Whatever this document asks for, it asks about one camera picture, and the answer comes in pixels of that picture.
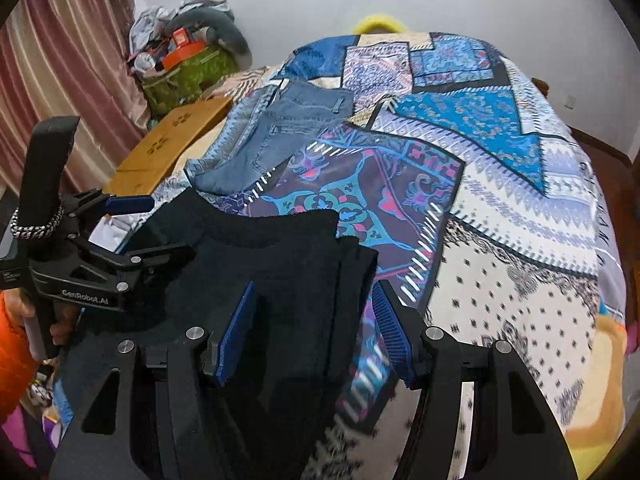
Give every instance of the orange box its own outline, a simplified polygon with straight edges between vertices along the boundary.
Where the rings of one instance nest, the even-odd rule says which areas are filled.
[[[182,152],[226,117],[231,105],[225,97],[174,108],[129,153],[103,191],[117,196],[152,193]]]
[[[187,29],[184,27],[174,30],[173,37],[176,48],[180,48],[191,43],[191,40],[189,39],[189,35],[187,33]]]
[[[162,58],[162,66],[166,70],[171,70],[181,61],[201,53],[206,47],[207,44],[204,41],[194,41],[193,43],[188,43],[185,46],[176,48],[173,52]]]

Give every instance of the white wall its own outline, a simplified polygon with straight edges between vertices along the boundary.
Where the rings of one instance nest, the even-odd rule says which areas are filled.
[[[631,158],[640,145],[640,52],[608,0],[229,1],[255,66],[280,62],[310,41],[349,34],[364,16],[384,12],[411,30],[493,43],[527,75],[549,83],[550,101],[565,122]],[[176,6],[180,0],[136,2]],[[574,110],[563,106],[569,94],[576,97]]]
[[[149,7],[150,5],[145,0],[133,0],[133,13],[136,18],[140,15],[140,13],[143,10],[148,9]]]

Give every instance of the blue patterned blanket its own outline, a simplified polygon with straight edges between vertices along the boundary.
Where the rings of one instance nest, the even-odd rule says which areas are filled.
[[[378,278],[426,322],[468,343],[510,341],[567,428],[601,297],[616,320],[624,311],[606,205],[569,129],[509,59],[463,36],[325,38],[259,85],[292,78],[353,90],[353,117],[296,153],[277,183],[267,174],[244,193],[204,197],[251,216],[335,209],[338,234],[376,248]],[[255,123],[268,103],[250,103],[241,105]],[[156,198],[185,186],[172,176]],[[418,394],[393,373],[370,302],[357,348],[306,479],[388,480],[396,471]],[[465,384],[450,478],[464,474],[472,410]]]

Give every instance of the orange jacket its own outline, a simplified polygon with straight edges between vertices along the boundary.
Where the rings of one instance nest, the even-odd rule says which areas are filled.
[[[29,353],[24,330],[7,315],[4,292],[0,291],[0,424],[18,405],[38,364]]]

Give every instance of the blue gripper pad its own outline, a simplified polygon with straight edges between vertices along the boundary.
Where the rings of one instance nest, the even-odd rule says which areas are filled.
[[[112,196],[104,203],[104,214],[116,216],[148,213],[155,204],[151,195]]]
[[[380,333],[385,340],[386,353],[398,377],[405,383],[411,383],[415,379],[411,345],[394,311],[392,300],[387,297],[380,282],[374,283],[371,302]]]
[[[238,306],[231,314],[226,330],[218,341],[211,344],[211,358],[214,364],[214,377],[218,386],[222,387],[227,380],[236,373],[244,340],[254,322],[256,308],[256,295],[254,282],[249,282]]]

